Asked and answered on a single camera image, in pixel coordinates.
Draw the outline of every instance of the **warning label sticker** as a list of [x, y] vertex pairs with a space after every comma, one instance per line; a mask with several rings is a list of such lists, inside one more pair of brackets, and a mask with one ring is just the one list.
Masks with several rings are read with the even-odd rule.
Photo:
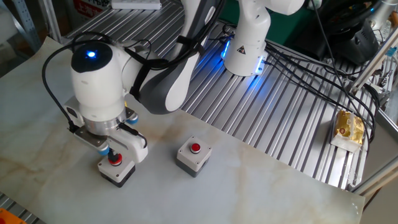
[[238, 52], [239, 52], [239, 53], [242, 53], [242, 54], [246, 54], [246, 51], [244, 50], [244, 46], [240, 47], [240, 48], [238, 49]]

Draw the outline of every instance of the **blue led light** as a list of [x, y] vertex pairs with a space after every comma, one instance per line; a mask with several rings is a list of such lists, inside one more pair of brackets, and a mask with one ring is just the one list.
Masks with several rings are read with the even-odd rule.
[[87, 56], [93, 58], [93, 57], [95, 57], [95, 52], [87, 51]]
[[223, 58], [225, 58], [226, 51], [228, 50], [230, 40], [225, 45], [225, 50], [222, 53]]
[[261, 63], [262, 63], [262, 59], [263, 59], [263, 56], [261, 56], [260, 61], [259, 61], [259, 63], [257, 64], [256, 73], [261, 73], [261, 72], [262, 72], [262, 69], [260, 70], [260, 66], [261, 66]]

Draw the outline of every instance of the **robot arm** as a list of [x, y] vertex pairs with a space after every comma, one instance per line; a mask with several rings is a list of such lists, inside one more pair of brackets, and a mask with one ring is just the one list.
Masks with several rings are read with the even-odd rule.
[[271, 26], [271, 17], [267, 11], [291, 15], [297, 12], [304, 0], [239, 0], [240, 16], [234, 38], [221, 55], [225, 67], [240, 76], [260, 75], [267, 58], [264, 51], [266, 36]]
[[[199, 35], [208, 35], [207, 24], [215, 21], [213, 15], [221, 12], [220, 6], [224, 2], [183, 0], [185, 23], [181, 36], [196, 39]], [[207, 36], [199, 39], [203, 46]], [[141, 58], [149, 53], [141, 45], [130, 50]], [[187, 45], [177, 43], [172, 57], [181, 58], [188, 50]], [[124, 124], [134, 117], [128, 115], [124, 97], [132, 93], [154, 114], [177, 110], [185, 100], [200, 54], [195, 52], [188, 56], [175, 65], [151, 70], [121, 46], [93, 42], [77, 49], [71, 63], [75, 96], [64, 106], [74, 123], [82, 127], [75, 135], [102, 154], [107, 154], [112, 148], [119, 153], [128, 153], [134, 162], [141, 162], [147, 155], [146, 141]], [[149, 59], [157, 59], [157, 56], [151, 53]], [[95, 146], [90, 143], [90, 138], [97, 138], [99, 142], [103, 138], [107, 140]]]

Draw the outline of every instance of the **red sticker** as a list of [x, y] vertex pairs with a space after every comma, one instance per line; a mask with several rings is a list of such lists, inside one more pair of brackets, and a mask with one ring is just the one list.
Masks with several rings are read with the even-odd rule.
[[102, 9], [95, 7], [87, 2], [83, 2], [82, 0], [73, 0], [73, 5], [75, 5], [75, 9], [82, 15], [92, 18], [102, 12]]

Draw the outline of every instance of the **orange object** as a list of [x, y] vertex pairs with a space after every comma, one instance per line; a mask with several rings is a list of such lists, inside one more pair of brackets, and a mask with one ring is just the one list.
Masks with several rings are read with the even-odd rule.
[[0, 224], [26, 224], [26, 222], [7, 210], [0, 208]]

